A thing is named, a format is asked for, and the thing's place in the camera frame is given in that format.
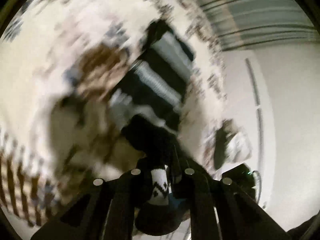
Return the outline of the black small garment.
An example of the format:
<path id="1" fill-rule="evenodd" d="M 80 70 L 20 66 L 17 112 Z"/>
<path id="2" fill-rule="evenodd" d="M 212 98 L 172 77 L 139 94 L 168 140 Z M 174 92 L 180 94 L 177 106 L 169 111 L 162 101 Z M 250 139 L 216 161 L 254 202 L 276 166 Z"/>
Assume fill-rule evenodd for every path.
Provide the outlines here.
<path id="1" fill-rule="evenodd" d="M 214 168 L 218 170 L 223 166 L 227 158 L 227 155 L 226 155 L 227 133 L 225 132 L 223 127 L 217 130 L 215 139 L 216 140 L 215 140 L 213 161 L 214 161 Z"/>

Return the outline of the black grey striped sweater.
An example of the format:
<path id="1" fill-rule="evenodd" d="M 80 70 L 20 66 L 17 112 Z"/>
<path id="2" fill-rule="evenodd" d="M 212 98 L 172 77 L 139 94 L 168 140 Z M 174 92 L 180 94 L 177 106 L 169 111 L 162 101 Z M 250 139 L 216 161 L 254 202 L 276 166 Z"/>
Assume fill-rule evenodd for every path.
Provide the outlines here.
<path id="1" fill-rule="evenodd" d="M 146 200 L 169 206 L 166 166 L 185 154 L 178 126 L 194 55 L 163 20 L 152 22 L 142 53 L 112 90 L 110 111 L 122 136 L 146 154 Z"/>

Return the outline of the white headboard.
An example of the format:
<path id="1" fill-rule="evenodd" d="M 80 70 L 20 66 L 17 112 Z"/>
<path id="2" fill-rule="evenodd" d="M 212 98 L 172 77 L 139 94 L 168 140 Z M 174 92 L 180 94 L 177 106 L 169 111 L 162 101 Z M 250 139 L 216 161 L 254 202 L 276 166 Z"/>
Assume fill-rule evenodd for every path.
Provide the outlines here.
<path id="1" fill-rule="evenodd" d="M 258 179 L 259 205 L 267 208 L 276 164 L 276 138 L 271 100 L 260 64 L 251 50 L 225 51 L 225 117 L 243 129 L 252 155 L 245 164 Z"/>

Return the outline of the floral bed sheet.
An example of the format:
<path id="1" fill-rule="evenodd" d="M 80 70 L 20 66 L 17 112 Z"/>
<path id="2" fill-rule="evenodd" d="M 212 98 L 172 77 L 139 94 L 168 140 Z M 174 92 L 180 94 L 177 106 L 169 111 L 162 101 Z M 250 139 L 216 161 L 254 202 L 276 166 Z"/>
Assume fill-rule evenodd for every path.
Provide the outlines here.
<path id="1" fill-rule="evenodd" d="M 220 42 L 194 0 L 27 0 L 1 36 L 1 206 L 42 226 L 90 177 L 143 155 L 121 135 L 112 90 L 163 20 L 194 60 L 177 139 L 212 168 L 226 94 Z"/>

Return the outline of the white crumpled garment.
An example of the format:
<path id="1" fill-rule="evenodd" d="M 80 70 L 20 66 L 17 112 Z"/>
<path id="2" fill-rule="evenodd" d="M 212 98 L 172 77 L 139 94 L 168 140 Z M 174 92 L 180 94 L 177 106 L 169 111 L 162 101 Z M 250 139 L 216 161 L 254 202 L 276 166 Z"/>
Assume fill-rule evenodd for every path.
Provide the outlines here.
<path id="1" fill-rule="evenodd" d="M 241 128 L 230 134 L 225 153 L 229 163 L 240 163 L 251 158 L 252 145 L 244 129 Z"/>

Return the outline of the right teal curtain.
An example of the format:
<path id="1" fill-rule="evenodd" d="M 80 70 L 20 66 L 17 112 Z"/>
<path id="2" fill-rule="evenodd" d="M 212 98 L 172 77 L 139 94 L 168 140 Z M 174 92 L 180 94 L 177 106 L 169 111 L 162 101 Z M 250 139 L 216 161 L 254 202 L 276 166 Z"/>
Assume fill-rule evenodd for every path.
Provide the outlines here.
<path id="1" fill-rule="evenodd" d="M 224 51 L 283 43 L 319 42 L 294 0 L 198 0 Z"/>

